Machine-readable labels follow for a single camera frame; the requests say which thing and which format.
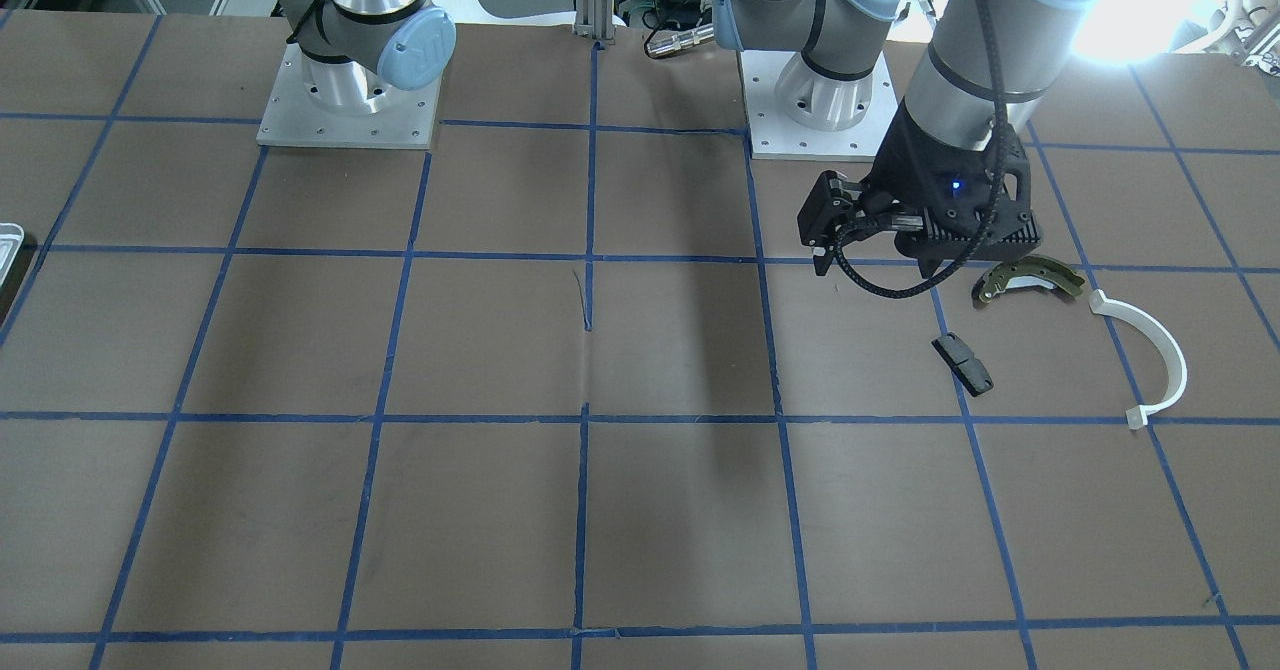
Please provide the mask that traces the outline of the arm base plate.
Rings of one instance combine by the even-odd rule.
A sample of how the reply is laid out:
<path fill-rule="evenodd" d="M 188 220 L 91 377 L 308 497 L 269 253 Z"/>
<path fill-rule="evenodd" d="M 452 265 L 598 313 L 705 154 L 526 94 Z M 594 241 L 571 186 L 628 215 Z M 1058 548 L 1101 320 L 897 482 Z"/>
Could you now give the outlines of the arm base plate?
<path fill-rule="evenodd" d="M 819 76 L 799 53 L 748 50 L 739 58 L 756 158 L 874 159 L 899 106 L 884 55 L 856 81 Z"/>
<path fill-rule="evenodd" d="M 428 150 L 442 79 L 404 91 L 357 63 L 315 61 L 289 44 L 256 133 L 257 143 L 297 149 Z"/>

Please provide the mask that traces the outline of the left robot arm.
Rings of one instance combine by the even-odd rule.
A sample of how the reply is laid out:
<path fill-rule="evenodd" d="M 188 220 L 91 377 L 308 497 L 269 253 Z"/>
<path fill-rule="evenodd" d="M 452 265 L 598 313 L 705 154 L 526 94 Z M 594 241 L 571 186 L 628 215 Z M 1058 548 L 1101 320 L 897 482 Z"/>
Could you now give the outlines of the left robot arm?
<path fill-rule="evenodd" d="M 1019 135 L 1098 0 L 948 0 L 858 183 L 823 172 L 797 233 L 824 275 L 835 250 L 882 232 L 931 277 L 974 240 L 1011 261 L 1041 243 Z M 867 88 L 900 0 L 712 0 L 716 42 L 792 59 L 782 94 L 815 123 L 817 90 Z"/>

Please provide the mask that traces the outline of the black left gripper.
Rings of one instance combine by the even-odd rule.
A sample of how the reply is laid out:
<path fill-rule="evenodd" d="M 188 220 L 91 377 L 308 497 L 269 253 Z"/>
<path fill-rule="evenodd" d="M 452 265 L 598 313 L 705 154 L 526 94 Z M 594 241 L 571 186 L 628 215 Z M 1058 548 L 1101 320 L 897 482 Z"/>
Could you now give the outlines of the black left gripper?
<path fill-rule="evenodd" d="M 1005 138 L 1006 184 L 975 260 L 1014 261 L 1041 245 L 1041 225 L 1030 209 L 1030 163 L 1012 131 Z M 876 200 L 874 209 L 893 200 L 905 213 L 923 218 L 920 231 L 896 237 L 896 249 L 920 263 L 941 263 L 957 257 L 977 233 L 989 201 L 993 167 L 992 142 L 982 150 L 950 146 L 925 133 L 906 108 L 899 108 L 861 183 Z"/>

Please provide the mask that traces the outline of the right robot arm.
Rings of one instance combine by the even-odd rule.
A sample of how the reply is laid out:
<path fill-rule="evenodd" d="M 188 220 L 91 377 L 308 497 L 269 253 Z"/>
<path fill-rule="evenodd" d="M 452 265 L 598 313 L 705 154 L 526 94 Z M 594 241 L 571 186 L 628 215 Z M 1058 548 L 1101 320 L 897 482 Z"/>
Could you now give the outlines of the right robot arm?
<path fill-rule="evenodd" d="M 328 111 L 371 115 L 440 79 L 457 28 L 433 0 L 278 0 L 306 90 Z"/>

